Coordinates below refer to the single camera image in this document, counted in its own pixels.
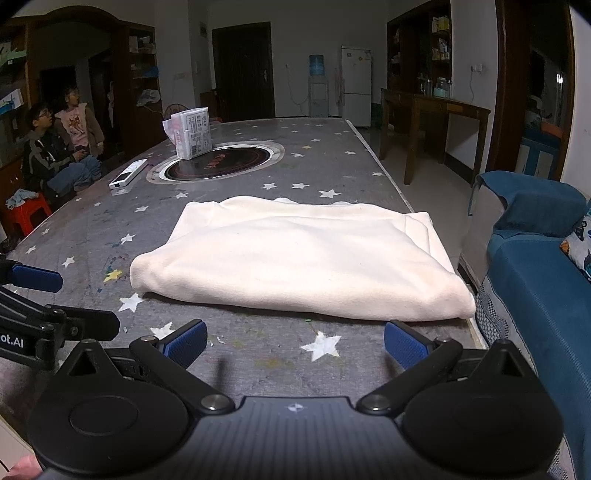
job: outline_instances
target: dark wooden door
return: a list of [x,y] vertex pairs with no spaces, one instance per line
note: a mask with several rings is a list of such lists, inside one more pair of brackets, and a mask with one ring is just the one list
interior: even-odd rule
[[274,118],[271,24],[217,28],[212,33],[222,119]]

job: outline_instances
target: white remote control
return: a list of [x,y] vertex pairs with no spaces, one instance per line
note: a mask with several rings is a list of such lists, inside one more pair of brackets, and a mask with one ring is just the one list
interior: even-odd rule
[[111,190],[115,190],[129,185],[129,182],[134,179],[134,177],[142,170],[142,168],[145,167],[147,162],[148,160],[146,158],[134,161],[129,167],[122,171],[115,180],[109,183],[109,188]]

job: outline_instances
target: power cord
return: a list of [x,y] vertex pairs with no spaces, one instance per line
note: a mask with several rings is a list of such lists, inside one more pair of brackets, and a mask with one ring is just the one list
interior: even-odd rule
[[291,101],[294,103],[294,105],[297,105],[297,107],[300,109],[300,112],[301,112],[302,116],[308,116],[308,115],[306,115],[306,114],[304,113],[304,111],[301,109],[301,106],[302,106],[304,103],[306,103],[306,102],[308,101],[308,98],[310,97],[310,94],[308,94],[308,95],[306,96],[306,98],[304,99],[304,101],[303,101],[303,102],[301,102],[301,103],[298,103],[298,102],[296,102],[296,101],[294,100],[294,94],[293,94],[293,91],[291,90],[291,82],[290,82],[290,68],[288,67],[287,63],[285,64],[285,71],[287,72],[287,87],[288,87],[288,88],[289,88],[289,90],[290,90],[290,98],[291,98]]

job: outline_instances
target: door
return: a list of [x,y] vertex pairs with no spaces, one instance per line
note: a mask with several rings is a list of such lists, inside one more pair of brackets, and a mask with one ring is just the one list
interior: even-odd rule
[[217,28],[212,34],[222,119],[274,118],[271,23]]
[[371,95],[371,51],[343,48],[343,91]]

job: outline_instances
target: pink shirt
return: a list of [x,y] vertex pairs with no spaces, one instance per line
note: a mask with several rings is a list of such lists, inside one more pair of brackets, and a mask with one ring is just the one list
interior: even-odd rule
[[75,147],[88,147],[88,130],[86,129],[86,104],[80,103],[70,111],[62,110],[56,114],[61,124],[70,134]]

